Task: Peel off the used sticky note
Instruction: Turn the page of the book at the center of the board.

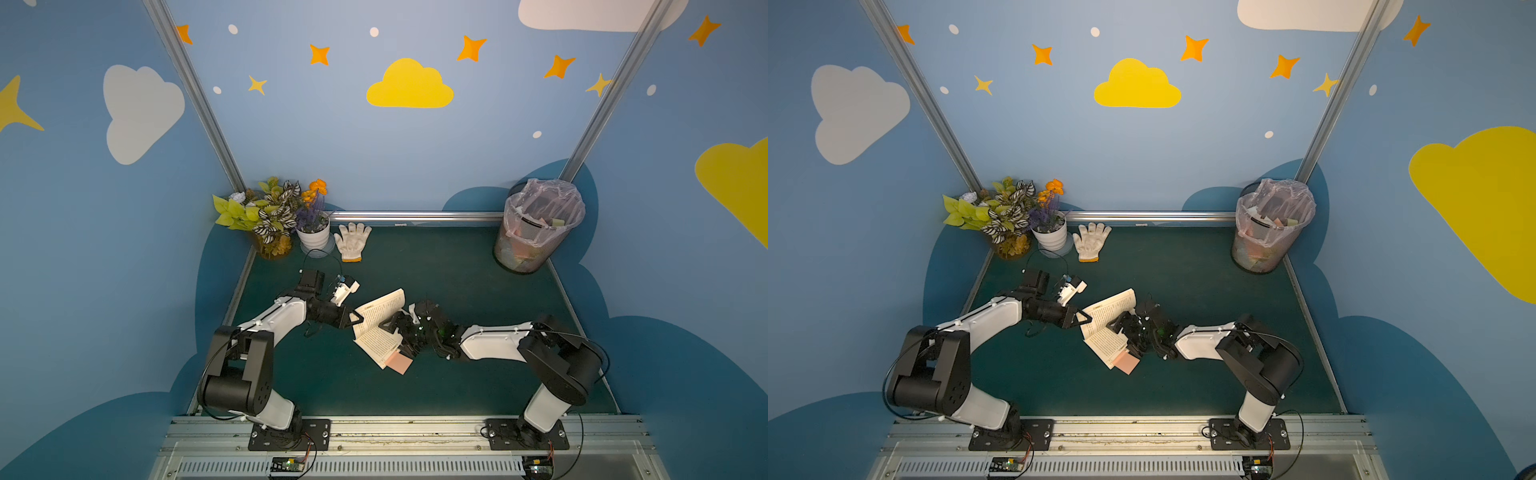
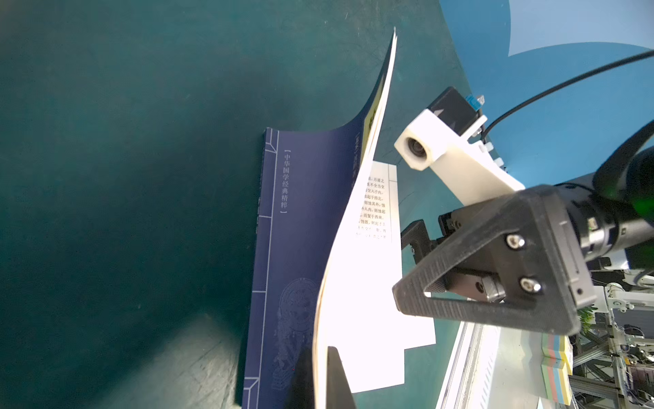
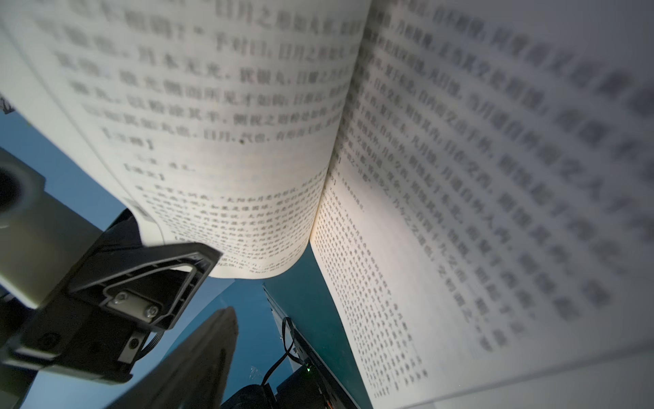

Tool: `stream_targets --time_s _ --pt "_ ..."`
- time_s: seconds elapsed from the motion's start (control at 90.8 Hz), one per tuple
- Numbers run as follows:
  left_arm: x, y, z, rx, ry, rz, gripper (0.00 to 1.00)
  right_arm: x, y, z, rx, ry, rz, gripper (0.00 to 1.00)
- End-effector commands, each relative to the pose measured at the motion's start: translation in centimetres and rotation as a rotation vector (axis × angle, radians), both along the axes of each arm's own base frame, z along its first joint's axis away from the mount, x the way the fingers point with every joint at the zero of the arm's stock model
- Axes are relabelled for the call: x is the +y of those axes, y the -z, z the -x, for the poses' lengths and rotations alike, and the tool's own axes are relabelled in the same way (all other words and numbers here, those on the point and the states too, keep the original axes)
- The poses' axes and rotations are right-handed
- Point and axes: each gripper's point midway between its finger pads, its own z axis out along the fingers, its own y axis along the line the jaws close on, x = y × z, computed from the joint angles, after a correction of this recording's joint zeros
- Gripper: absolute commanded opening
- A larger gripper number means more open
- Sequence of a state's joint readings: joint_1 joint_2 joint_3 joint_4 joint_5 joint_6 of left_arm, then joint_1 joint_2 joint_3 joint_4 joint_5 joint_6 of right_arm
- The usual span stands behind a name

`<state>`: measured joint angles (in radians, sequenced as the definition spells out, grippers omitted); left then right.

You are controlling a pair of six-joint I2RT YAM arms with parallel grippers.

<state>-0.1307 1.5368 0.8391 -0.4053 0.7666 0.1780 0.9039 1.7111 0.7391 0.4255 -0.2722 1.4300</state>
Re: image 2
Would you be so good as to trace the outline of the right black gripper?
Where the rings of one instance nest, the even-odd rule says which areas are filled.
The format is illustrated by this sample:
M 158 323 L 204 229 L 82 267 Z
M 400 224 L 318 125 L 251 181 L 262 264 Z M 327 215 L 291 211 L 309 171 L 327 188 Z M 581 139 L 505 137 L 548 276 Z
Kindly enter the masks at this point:
M 401 232 L 401 249 L 411 248 L 417 266 L 393 287 L 394 300 L 405 315 L 574 335 L 582 327 L 577 311 L 596 299 L 585 242 L 557 188 L 547 185 L 473 206 L 473 216 L 441 244 L 419 219 Z M 445 276 L 462 294 L 455 274 L 490 276 L 503 289 L 466 300 L 426 297 Z

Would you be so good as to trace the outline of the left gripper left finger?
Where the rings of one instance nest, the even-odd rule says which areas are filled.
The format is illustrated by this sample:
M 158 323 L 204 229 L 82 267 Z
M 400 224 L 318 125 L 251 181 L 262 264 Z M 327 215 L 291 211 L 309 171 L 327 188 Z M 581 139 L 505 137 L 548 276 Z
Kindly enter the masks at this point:
M 304 349 L 298 357 L 284 409 L 315 409 L 311 349 Z

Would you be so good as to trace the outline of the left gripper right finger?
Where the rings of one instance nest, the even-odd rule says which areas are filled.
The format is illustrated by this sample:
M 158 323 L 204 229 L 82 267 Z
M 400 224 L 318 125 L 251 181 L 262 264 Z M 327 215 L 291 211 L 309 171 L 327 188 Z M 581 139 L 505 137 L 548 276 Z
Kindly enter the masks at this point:
M 328 347 L 326 409 L 355 409 L 355 401 L 336 347 Z

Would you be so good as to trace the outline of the dark blue book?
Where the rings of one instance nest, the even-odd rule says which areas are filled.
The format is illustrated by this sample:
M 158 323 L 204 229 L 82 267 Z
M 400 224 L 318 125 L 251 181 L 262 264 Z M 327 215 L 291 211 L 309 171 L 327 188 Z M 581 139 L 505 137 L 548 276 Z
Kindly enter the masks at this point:
M 405 383 L 405 353 L 435 342 L 432 320 L 398 312 L 398 177 L 374 159 L 393 75 L 391 42 L 361 111 L 330 131 L 264 134 L 242 405 L 284 408 L 298 357 L 313 353 L 326 405 L 328 347 L 355 394 Z

